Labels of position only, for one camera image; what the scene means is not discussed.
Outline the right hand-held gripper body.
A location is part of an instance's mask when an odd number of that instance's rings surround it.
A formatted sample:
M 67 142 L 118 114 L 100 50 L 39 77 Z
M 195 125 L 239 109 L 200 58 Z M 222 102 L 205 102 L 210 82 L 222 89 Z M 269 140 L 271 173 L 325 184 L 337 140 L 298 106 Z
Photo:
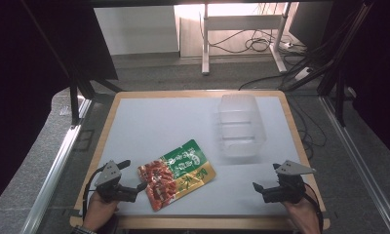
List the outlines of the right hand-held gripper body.
M 290 160 L 280 165 L 281 167 L 275 170 L 279 185 L 264 188 L 263 200 L 265 203 L 291 202 L 296 204 L 305 193 L 302 175 L 314 174 L 316 170 Z

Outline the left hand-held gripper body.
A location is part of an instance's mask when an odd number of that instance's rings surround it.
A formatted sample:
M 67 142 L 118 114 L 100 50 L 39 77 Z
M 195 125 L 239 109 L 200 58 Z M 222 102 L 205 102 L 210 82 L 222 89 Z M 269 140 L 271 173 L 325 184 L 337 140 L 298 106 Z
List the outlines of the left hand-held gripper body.
M 105 202 L 122 201 L 134 203 L 137 198 L 137 190 L 120 184 L 121 170 L 117 163 L 109 161 L 98 177 L 95 187 L 96 192 Z

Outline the green and red snack packet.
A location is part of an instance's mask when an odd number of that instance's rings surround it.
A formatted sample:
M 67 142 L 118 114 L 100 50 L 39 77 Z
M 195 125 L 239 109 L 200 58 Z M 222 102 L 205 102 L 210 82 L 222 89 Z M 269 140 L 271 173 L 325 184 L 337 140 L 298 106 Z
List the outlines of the green and red snack packet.
M 216 172 L 194 139 L 137 168 L 154 212 L 204 186 Z

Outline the clear plastic container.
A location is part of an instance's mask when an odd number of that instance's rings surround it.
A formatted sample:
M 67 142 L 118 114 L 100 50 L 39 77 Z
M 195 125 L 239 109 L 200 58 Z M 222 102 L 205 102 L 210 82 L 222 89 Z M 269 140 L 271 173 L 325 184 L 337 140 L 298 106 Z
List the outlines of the clear plastic container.
M 230 158 L 259 154 L 266 132 L 255 96 L 223 95 L 218 105 L 222 150 Z

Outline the person's right hand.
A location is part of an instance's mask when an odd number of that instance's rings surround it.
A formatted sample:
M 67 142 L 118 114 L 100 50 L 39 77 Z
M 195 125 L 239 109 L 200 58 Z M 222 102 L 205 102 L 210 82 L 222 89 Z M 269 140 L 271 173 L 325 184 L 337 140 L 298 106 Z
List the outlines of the person's right hand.
M 298 203 L 283 202 L 290 220 L 301 234 L 321 234 L 314 206 L 305 198 Z

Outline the person's left hand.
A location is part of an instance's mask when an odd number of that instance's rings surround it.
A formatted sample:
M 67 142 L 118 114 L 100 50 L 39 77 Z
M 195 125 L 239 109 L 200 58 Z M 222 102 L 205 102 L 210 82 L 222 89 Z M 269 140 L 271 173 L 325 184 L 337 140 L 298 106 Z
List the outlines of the person's left hand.
M 118 204 L 118 201 L 105 202 L 97 192 L 94 192 L 82 226 L 89 231 L 97 232 L 118 210 Z

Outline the black metal stand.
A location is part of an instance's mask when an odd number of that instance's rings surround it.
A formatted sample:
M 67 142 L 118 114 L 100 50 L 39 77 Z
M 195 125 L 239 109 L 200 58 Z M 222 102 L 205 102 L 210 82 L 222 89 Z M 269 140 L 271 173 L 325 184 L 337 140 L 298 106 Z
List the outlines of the black metal stand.
M 283 92 L 292 92 L 304 84 L 322 76 L 323 79 L 317 88 L 317 94 L 321 97 L 327 96 L 332 89 L 335 89 L 334 116 L 341 127 L 345 126 L 343 119 L 344 86 L 345 81 L 341 75 L 343 61 L 346 51 L 351 45 L 360 27 L 364 23 L 375 0 L 358 0 L 357 8 L 348 16 L 348 19 L 336 31 L 334 37 L 327 46 L 334 52 L 329 56 L 329 60 L 317 68 L 313 73 L 302 78 L 300 81 L 283 88 Z
M 108 89 L 118 78 L 93 7 L 76 0 L 19 0 L 58 62 L 70 89 L 72 123 L 80 122 L 78 95 L 95 97 L 94 81 Z

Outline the white power strip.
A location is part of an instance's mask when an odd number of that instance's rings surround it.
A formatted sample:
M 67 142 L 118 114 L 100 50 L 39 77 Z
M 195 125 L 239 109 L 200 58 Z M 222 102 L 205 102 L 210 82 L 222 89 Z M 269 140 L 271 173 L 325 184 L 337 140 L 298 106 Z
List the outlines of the white power strip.
M 309 74 L 312 73 L 312 72 L 313 72 L 313 69 L 312 69 L 311 67 L 304 67 L 301 71 L 299 71 L 299 72 L 295 75 L 294 79 L 295 79 L 296 81 L 299 81 L 299 80 L 305 78 L 307 75 L 309 75 Z

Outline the black curtain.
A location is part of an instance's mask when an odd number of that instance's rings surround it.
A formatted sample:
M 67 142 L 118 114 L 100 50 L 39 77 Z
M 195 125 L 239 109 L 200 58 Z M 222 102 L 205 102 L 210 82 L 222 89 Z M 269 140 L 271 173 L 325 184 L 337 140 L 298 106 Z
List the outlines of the black curtain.
M 390 150 L 390 0 L 333 0 L 324 38 L 364 3 L 371 4 L 370 11 L 345 50 L 340 71 L 356 92 L 354 108 Z
M 117 77 L 95 10 L 0 0 L 0 196 L 75 79 Z

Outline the white panel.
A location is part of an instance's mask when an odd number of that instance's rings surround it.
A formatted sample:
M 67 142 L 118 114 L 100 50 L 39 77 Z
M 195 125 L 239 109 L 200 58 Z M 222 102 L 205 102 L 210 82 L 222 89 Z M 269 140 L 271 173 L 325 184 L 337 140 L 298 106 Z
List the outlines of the white panel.
M 111 55 L 178 51 L 173 6 L 95 8 Z

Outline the aluminium floor rail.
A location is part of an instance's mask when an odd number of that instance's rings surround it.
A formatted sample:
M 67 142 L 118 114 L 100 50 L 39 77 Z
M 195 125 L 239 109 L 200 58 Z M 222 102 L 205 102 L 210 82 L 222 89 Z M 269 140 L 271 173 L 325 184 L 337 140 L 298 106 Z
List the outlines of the aluminium floor rail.
M 19 234 L 36 234 L 46 210 L 48 209 L 50 201 L 59 183 L 59 178 L 63 172 L 76 138 L 80 133 L 85 116 L 87 115 L 91 104 L 92 101 L 90 99 L 83 99 L 81 97 L 81 103 L 76 108 L 79 120 L 77 120 L 75 124 L 70 123 L 66 128 L 66 132 L 62 138 L 61 144 L 59 145 L 58 152 L 54 157 L 53 163 L 48 168 L 48 173 L 44 177 L 41 188 L 29 210 Z
M 343 127 L 335 117 L 332 102 L 327 97 L 320 97 L 320 102 L 325 108 L 333 127 L 342 141 L 347 154 L 349 155 L 356 172 L 360 176 L 365 188 L 368 190 L 380 216 L 390 232 L 390 202 L 379 184 L 373 177 L 368 165 L 357 148 L 353 138 L 349 135 L 347 128 Z

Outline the white metal desk frame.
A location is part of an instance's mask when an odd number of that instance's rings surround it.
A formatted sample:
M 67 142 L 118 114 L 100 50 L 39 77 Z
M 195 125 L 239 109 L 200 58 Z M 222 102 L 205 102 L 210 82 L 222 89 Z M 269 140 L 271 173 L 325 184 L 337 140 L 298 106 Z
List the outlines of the white metal desk frame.
M 210 74 L 209 32 L 222 30 L 277 30 L 276 39 L 269 44 L 269 49 L 280 73 L 287 69 L 279 53 L 279 46 L 287 23 L 292 3 L 286 2 L 283 13 L 280 15 L 254 15 L 254 16 L 209 16 L 209 5 L 204 5 L 203 26 L 203 53 L 202 74 Z

